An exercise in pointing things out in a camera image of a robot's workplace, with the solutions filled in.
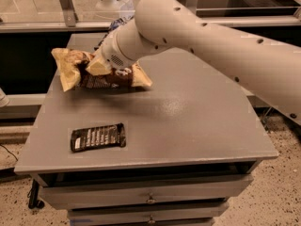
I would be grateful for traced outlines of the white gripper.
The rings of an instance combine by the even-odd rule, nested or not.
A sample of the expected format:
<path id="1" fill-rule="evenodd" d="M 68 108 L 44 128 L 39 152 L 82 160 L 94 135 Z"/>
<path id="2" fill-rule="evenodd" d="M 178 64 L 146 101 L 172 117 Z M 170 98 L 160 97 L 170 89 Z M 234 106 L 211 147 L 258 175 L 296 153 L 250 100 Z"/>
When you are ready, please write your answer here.
<path id="1" fill-rule="evenodd" d="M 91 56 L 86 71 L 94 76 L 107 75 L 115 69 L 131 67 L 135 62 L 126 57 L 119 49 L 117 33 L 109 33 L 100 46 L 101 56 Z"/>

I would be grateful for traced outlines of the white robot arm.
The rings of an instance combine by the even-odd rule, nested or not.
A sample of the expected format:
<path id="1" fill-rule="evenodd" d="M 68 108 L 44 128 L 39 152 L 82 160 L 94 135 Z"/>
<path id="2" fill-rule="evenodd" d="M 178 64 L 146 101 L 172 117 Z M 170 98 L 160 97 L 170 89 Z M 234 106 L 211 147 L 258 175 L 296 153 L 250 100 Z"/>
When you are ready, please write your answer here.
<path id="1" fill-rule="evenodd" d="M 301 124 L 301 49 L 206 22 L 177 0 L 140 0 L 134 18 L 107 35 L 87 70 L 108 74 L 169 48 L 200 58 Z"/>

